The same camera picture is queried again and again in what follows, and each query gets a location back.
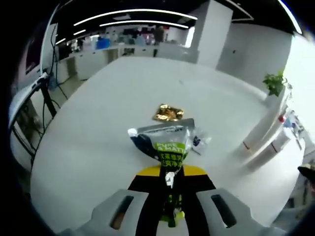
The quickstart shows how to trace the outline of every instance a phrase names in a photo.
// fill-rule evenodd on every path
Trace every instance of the white pillar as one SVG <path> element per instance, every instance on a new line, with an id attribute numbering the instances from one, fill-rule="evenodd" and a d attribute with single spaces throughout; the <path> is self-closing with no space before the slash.
<path id="1" fill-rule="evenodd" d="M 192 47 L 199 51 L 197 64 L 216 68 L 232 20 L 233 10 L 210 0 L 198 15 Z"/>

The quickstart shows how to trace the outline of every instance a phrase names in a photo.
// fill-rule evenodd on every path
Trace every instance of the black ceiling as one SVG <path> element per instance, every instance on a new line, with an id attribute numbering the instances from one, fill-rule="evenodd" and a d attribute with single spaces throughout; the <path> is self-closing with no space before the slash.
<path id="1" fill-rule="evenodd" d="M 96 18 L 78 26 L 73 24 L 82 21 L 86 18 L 99 15 L 106 12 L 125 10 L 125 9 L 136 9 L 136 8 L 149 8 L 149 9 L 161 9 L 176 11 L 184 14 L 189 14 L 194 9 L 198 8 L 202 3 L 207 0 L 111 0 L 111 1 L 99 1 L 99 0 L 71 0 L 68 1 L 63 7 L 61 7 L 54 19 L 53 23 L 58 22 L 58 37 L 57 41 L 66 38 L 73 38 L 73 33 L 80 30 L 87 30 L 86 32 L 101 31 L 105 30 L 105 27 L 100 27 L 100 24 L 114 22 L 113 17 L 122 16 L 124 14 L 115 14 Z M 228 3 L 227 0 L 217 0 L 218 2 L 226 5 L 233 9 L 232 19 L 247 18 L 247 15 L 242 11 Z M 285 12 L 281 7 L 278 0 L 232 0 L 238 3 L 240 7 L 246 10 L 254 18 L 253 21 L 239 21 L 237 23 L 249 23 L 272 27 L 285 32 L 292 33 L 294 26 Z M 309 25 L 311 17 L 311 10 L 304 9 L 301 7 L 303 4 L 299 1 L 299 4 L 294 0 L 287 0 L 286 3 L 298 17 L 303 18 L 303 22 L 308 24 L 308 27 L 312 29 L 312 25 Z M 309 15 L 305 16 L 305 11 L 309 10 Z M 154 12 L 135 12 L 129 13 L 131 20 L 154 20 L 177 23 L 182 17 Z M 189 20 L 183 25 L 193 26 L 195 20 Z"/>

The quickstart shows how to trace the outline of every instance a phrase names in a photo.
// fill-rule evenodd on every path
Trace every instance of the green plant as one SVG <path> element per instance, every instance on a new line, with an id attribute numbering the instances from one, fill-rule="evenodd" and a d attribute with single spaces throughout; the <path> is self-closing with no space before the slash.
<path id="1" fill-rule="evenodd" d="M 277 75 L 266 74 L 263 83 L 269 90 L 269 95 L 275 95 L 279 97 L 284 84 L 287 83 L 287 79 L 283 76 L 283 71 L 279 71 Z"/>

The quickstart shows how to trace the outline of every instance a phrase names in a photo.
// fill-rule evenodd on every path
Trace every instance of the round table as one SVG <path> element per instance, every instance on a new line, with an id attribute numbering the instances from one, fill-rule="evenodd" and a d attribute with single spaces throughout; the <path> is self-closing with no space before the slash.
<path id="1" fill-rule="evenodd" d="M 288 164 L 279 157 L 249 173 L 233 155 L 266 113 L 263 96 L 204 66 L 120 58 L 86 81 L 49 125 L 32 169 L 32 203 L 56 233 L 87 222 L 95 206 L 128 188 L 141 169 L 158 164 L 134 146 L 127 130 L 157 124 L 152 117 L 166 103 L 184 109 L 184 118 L 194 118 L 212 137 L 204 155 L 191 151 L 185 163 L 203 168 L 217 188 L 249 205 L 258 222 L 270 224 L 294 188 L 300 160 Z"/>

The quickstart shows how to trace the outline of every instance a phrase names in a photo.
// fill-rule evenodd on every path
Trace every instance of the golden wrapper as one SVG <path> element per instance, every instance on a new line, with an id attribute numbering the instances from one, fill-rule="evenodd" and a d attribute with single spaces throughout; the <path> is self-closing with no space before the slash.
<path id="1" fill-rule="evenodd" d="M 153 119 L 160 121 L 178 121 L 183 118 L 184 110 L 161 104 Z"/>

